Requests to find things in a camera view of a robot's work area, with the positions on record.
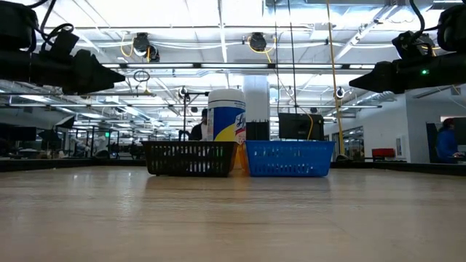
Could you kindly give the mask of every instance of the blue basket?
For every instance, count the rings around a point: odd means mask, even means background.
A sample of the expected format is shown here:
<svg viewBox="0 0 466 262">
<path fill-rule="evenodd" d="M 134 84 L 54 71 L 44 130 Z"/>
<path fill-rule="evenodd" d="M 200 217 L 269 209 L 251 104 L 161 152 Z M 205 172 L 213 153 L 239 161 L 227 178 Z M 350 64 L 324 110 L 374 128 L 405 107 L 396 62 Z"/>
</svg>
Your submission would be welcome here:
<svg viewBox="0 0 466 262">
<path fill-rule="evenodd" d="M 335 142 L 246 141 L 254 177 L 323 177 L 328 174 Z"/>
</svg>

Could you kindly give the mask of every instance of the wire basket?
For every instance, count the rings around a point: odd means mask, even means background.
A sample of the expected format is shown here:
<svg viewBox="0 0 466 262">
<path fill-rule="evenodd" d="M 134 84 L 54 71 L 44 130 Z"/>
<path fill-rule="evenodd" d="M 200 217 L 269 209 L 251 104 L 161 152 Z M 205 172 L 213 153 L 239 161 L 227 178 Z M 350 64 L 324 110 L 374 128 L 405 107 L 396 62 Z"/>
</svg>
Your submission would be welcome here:
<svg viewBox="0 0 466 262">
<path fill-rule="evenodd" d="M 328 174 L 335 142 L 246 141 L 251 176 L 323 177 Z"/>
<path fill-rule="evenodd" d="M 233 169 L 236 142 L 144 141 L 152 175 L 226 177 Z"/>
</svg>

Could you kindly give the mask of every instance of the white cylinder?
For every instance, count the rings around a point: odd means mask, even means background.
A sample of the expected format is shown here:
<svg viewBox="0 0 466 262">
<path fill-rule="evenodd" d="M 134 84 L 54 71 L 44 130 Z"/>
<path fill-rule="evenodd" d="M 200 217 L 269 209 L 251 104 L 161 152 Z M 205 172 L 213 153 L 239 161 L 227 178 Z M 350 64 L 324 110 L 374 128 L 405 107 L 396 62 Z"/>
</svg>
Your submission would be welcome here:
<svg viewBox="0 0 466 262">
<path fill-rule="evenodd" d="M 214 90 L 209 94 L 208 141 L 246 140 L 246 102 L 241 90 Z"/>
</svg>

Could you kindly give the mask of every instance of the person in blue shirt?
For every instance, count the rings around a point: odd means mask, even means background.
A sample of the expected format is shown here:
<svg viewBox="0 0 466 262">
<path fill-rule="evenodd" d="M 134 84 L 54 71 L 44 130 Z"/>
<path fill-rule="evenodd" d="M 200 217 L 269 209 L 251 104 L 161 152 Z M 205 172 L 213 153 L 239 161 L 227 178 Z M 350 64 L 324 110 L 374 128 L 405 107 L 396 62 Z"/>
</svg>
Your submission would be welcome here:
<svg viewBox="0 0 466 262">
<path fill-rule="evenodd" d="M 437 155 L 442 163 L 454 164 L 457 161 L 453 157 L 460 157 L 462 153 L 458 152 L 458 143 L 454 137 L 453 119 L 445 119 L 442 125 L 437 135 Z"/>
</svg>

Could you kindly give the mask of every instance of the black basket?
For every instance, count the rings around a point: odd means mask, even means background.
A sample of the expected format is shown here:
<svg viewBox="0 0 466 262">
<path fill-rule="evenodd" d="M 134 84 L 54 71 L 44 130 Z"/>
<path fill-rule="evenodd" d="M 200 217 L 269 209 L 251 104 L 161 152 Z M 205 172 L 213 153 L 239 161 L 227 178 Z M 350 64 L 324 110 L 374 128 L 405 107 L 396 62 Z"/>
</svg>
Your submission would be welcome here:
<svg viewBox="0 0 466 262">
<path fill-rule="evenodd" d="M 225 178 L 232 171 L 236 142 L 144 141 L 152 175 Z"/>
</svg>

